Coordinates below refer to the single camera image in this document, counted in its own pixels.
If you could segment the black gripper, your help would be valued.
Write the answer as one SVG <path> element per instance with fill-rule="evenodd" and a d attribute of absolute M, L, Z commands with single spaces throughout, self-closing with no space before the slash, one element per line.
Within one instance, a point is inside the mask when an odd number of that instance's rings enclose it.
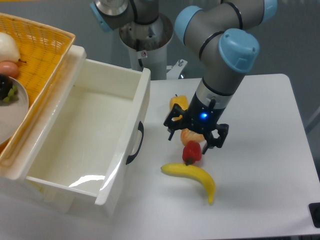
<path fill-rule="evenodd" d="M 206 144 L 202 148 L 203 155 L 208 149 L 221 148 L 229 133 L 229 125 L 218 123 L 226 108 L 216 108 L 217 105 L 215 99 L 210 99 L 209 104 L 205 105 L 196 94 L 192 97 L 187 110 L 183 110 L 178 103 L 174 103 L 163 123 L 169 132 L 168 140 L 172 139 L 175 131 L 188 128 L 204 136 Z"/>

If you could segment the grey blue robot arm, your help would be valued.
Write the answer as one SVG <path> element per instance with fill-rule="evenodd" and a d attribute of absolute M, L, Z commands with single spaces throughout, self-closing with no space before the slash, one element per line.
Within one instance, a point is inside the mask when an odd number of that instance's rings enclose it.
<path fill-rule="evenodd" d="M 173 36 L 206 66 L 187 109 L 174 104 L 164 125 L 170 134 L 189 129 L 203 135 L 205 149 L 220 148 L 229 126 L 219 123 L 232 96 L 260 51 L 248 30 L 277 12 L 275 0 L 222 0 L 210 10 L 188 6 L 171 22 L 157 0 L 94 0 L 90 8 L 105 32 L 118 30 L 131 68 L 149 69 L 154 79 L 167 75 L 166 47 Z"/>

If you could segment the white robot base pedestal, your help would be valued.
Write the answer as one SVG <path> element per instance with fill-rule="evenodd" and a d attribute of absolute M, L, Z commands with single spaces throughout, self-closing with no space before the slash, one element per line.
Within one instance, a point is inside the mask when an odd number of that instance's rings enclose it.
<path fill-rule="evenodd" d="M 173 37 L 173 24 L 160 13 L 148 25 L 130 22 L 119 29 L 119 37 L 127 47 L 133 70 L 150 70 L 151 80 L 167 78 L 167 46 Z"/>

